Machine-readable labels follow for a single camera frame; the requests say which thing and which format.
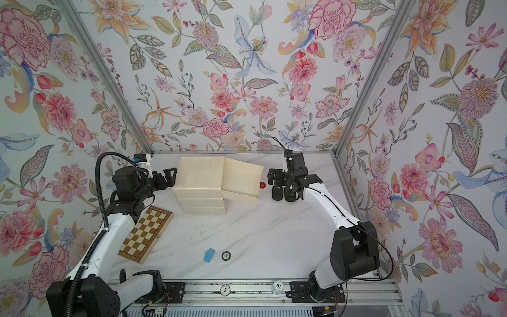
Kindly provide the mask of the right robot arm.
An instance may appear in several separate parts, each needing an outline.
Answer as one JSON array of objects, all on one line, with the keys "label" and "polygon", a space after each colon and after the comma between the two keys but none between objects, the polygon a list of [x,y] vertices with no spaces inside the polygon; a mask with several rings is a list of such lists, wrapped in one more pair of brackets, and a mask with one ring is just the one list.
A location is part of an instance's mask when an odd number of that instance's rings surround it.
[{"label": "right robot arm", "polygon": [[309,275],[308,285],[313,297],[380,267],[375,226],[350,214],[328,191],[323,180],[310,174],[304,155],[284,151],[284,168],[269,169],[268,184],[272,199],[279,202],[309,204],[334,232],[330,255]]}]

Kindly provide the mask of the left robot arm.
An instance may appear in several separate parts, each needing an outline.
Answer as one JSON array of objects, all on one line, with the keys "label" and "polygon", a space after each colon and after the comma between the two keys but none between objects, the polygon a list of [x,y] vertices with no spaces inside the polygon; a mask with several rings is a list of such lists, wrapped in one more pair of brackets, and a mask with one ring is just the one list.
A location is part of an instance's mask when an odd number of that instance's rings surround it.
[{"label": "left robot arm", "polygon": [[157,301],[165,296],[166,285],[156,269],[134,273],[119,285],[109,285],[108,278],[124,240],[145,209],[145,200],[173,187],[177,172],[173,168],[150,173],[133,166],[115,172],[116,189],[99,234],[77,266],[46,293],[52,316],[120,316],[138,299]]}]

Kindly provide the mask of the cream drawer cabinet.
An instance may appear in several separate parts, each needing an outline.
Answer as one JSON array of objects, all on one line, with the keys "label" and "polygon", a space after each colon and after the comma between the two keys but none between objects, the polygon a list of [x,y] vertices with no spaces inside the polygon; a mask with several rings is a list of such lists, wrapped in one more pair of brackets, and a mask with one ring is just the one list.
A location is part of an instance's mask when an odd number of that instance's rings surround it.
[{"label": "cream drawer cabinet", "polygon": [[186,215],[224,215],[223,157],[182,157],[172,191]]}]

